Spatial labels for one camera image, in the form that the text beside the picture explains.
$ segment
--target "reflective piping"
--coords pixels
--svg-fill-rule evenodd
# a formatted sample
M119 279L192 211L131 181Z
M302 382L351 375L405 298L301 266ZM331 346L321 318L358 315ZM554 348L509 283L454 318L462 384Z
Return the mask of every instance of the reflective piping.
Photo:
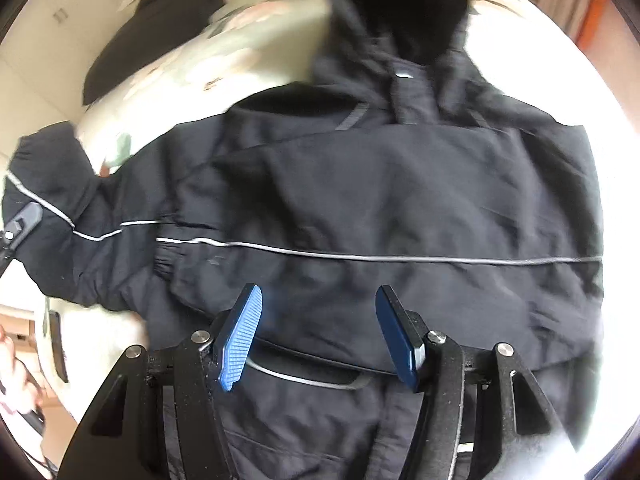
M129 222L121 222L121 226L127 225L146 225L146 224L159 224L159 220L131 220Z
M602 256L550 256L548 258L529 258L527 260L496 260L493 258L454 258L448 256L363 256L360 254L335 254L312 253L309 251L295 251L280 247L252 244L249 242L219 242L212 238L192 238L191 240L175 240L174 238L156 238L157 242L170 244L207 244L214 247L246 247L270 253L289 254L290 256L306 256L309 258L324 258L327 260L352 260L356 262L388 262L405 263L415 262L419 264L469 264L469 265L494 265L494 266L536 266L548 264L579 264L587 262L599 262Z
M356 107L351 111L347 118L343 120L340 124L338 124L335 129L336 130L348 130L349 128L355 126L365 113L369 110L368 103L358 103Z
M98 237L86 235L84 233L81 233L80 231L74 231L74 234L78 235L81 238L84 238L85 240L91 240L92 242L101 242L105 238L109 238L110 236L120 234L121 232L122 232L122 229L116 229L115 231L112 231L110 233L107 233L105 235L98 236Z
M27 189L26 187L24 187L24 184L22 184L22 182L20 182L20 179L18 179L18 177L16 177L11 171L7 171L6 172L6 177L14 184L14 186L18 189L18 191L20 191L23 195L28 196L29 198L31 198L32 200L35 200L37 203L39 203L41 206L43 206L44 208L48 209L49 211L51 211L54 215L58 216L59 218L62 218L66 223L68 223L71 227L74 228L73 230L73 234L84 238L85 240L91 240L94 242L101 242L102 240L104 240L105 238L109 238L113 235L117 235L119 233L122 232L122 229L116 229L115 231L112 231L110 233L104 234L102 236L91 236L91 235L86 235L84 233L81 233L80 231L76 231L75 230L75 224L71 221L71 218L69 218L67 215L65 215L62 211L60 211L60 209L58 209L56 206L54 206L52 203L47 202L46 200L44 200L42 197L39 197L38 195L36 195L33 191ZM129 226L129 225L146 225L146 224L159 224L160 221L159 220L130 220L127 222L121 222L120 226Z
M464 444L458 444L458 453L473 453L474 443L465 442Z
M48 209L49 211L51 211L54 215L59 216L60 218L62 218L66 223L68 223L71 227L76 227L74 225L74 223L71 221L71 218L69 218L67 215L65 215L62 211L60 211L60 209L58 209L56 206L54 206L53 204L50 204L49 202L47 202L46 200L44 200L43 198L40 198L39 196L37 196L34 192L29 191L27 188L25 188L22 183L20 182L20 180L18 179L18 177L16 177L11 171L7 171L6 172L6 177L14 184L15 187L18 188L18 191L20 191L23 195L28 196L29 198L31 198L32 200L35 200L37 203L39 203L43 208Z
M359 390L360 388L363 388L364 386L366 386L371 382L370 374L360 374L359 376L356 377L353 383L349 383L349 384L323 383L320 381L312 381L310 379L303 379L302 377L294 377L291 375L285 375L279 372L274 372L273 370L269 370L268 368L265 368L255 363L254 361L251 360L250 357L247 357L245 363L249 365L251 368L253 368L254 370L258 370L263 374L277 377L279 379L284 379L285 381L306 384L307 386L317 386L318 388L328 388L331 390Z
M481 128L490 128L491 126L489 126L489 123L487 121L484 120L484 117L482 117L482 114L476 110L469 110L469 115L472 116L475 120L476 123L478 123L478 126L480 126Z

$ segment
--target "black cloth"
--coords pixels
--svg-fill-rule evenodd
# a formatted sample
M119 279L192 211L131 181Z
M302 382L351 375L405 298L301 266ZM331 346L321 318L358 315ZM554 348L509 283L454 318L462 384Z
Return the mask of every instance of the black cloth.
M482 78L463 50L467 0L332 6L314 84L180 124L108 178L94 175L69 124L23 138L4 218L34 196L56 209L18 259L48 296L139 312L155 348L202 328L255 282L258 338L374 372L393 371L374 311L376 289L389 283L460 344L511 342L575 441L593 400L585 356L597 351L602 301L600 198L584 129ZM386 392L384 377L376 384ZM249 478L357 478L349 471L363 449L373 456L372 428L403 410L372 408L356 444L335 450L357 418L360 401L348 396L364 393L333 400L269 381L281 380L248 370L224 401ZM305 395L317 412L282 411L279 398ZM316 424L323 416L330 424ZM287 469L284 450L304 457L313 442L346 464ZM381 445L380 463L397 463L403 446ZM371 478L398 476L380 468Z
M195 38L224 0L140 0L84 78L82 104L107 95L127 77Z

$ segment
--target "metal screw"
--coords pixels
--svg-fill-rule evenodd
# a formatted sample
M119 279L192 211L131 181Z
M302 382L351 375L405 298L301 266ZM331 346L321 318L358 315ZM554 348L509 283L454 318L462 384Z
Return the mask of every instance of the metal screw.
M436 345L441 345L447 340L447 336L438 330L429 330L427 339Z
M130 346L124 352L124 355L126 355L129 359L135 359L136 357L140 357L140 354L142 354L142 348L140 348L140 346L138 345Z
M505 357L511 357L513 355L513 346L509 343L498 343L498 352Z
M206 330L198 330L197 332L194 332L193 334L191 334L191 340L194 343L206 343L209 340L210 334L209 332L207 332Z

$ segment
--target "human hand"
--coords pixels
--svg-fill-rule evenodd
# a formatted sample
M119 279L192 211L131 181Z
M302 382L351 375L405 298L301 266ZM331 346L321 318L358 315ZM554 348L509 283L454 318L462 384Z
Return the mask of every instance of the human hand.
M44 476L51 478L48 470L38 462L45 463L40 448L42 436L21 416L42 404L42 392L28 380L27 369L15 356L15 345L0 325L0 382L5 394L0 393L0 416L20 447L31 455L31 462Z

